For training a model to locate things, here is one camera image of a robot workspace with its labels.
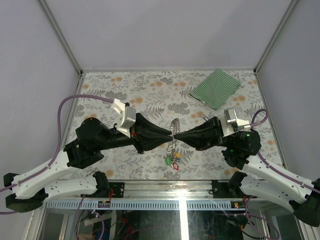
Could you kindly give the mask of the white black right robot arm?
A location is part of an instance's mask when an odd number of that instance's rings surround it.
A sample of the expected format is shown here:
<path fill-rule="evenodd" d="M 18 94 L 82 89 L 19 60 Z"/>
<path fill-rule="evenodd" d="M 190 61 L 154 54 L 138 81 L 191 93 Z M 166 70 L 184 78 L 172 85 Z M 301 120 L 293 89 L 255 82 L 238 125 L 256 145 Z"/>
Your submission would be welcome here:
<path fill-rule="evenodd" d="M 286 208 L 303 223 L 319 227 L 320 181 L 268 162 L 260 153 L 260 135 L 251 126 L 234 112 L 226 112 L 224 116 L 213 117 L 200 126 L 175 134 L 174 138 L 197 151 L 225 148 L 222 151 L 225 162 L 238 169 L 228 182 L 231 196 L 262 198 Z"/>

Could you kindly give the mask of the red key tag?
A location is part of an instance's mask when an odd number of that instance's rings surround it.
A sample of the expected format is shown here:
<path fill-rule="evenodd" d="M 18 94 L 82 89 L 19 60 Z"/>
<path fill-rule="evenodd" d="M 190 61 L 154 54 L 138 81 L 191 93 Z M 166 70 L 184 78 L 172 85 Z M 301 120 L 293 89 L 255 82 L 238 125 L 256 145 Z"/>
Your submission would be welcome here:
<path fill-rule="evenodd" d="M 176 170 L 176 171 L 179 170 L 179 164 L 176 163 L 176 162 L 172 163 L 172 164 L 171 164 L 171 167 L 172 167 L 174 170 Z"/>

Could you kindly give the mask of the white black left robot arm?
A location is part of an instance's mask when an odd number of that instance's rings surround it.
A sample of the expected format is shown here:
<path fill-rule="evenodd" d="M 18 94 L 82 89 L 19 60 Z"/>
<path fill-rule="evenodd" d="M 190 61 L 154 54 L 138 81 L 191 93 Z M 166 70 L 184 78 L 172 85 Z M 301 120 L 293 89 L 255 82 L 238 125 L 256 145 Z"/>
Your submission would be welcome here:
<path fill-rule="evenodd" d="M 99 162 L 104 158 L 104 150 L 134 146 L 143 154 L 173 139 L 170 130 L 149 122 L 140 113 L 136 114 L 127 135 L 116 124 L 109 128 L 94 117 L 84 120 L 75 132 L 76 139 L 52 159 L 26 173 L 4 175 L 4 186 L 12 191 L 5 198 L 7 209 L 26 213 L 50 200 L 76 195 L 110 199 L 113 191 L 104 172 L 96 171 L 80 179 L 63 177 Z"/>

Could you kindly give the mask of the green key tag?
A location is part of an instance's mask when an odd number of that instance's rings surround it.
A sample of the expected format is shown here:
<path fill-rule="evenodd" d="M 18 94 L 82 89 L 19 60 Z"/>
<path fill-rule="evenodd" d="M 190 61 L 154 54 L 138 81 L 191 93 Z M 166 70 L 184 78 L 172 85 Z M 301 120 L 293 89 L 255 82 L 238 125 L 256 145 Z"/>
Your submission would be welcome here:
<path fill-rule="evenodd" d="M 166 166 L 170 166 L 172 164 L 172 157 L 169 155 L 166 159 L 165 159 L 165 165 Z"/>

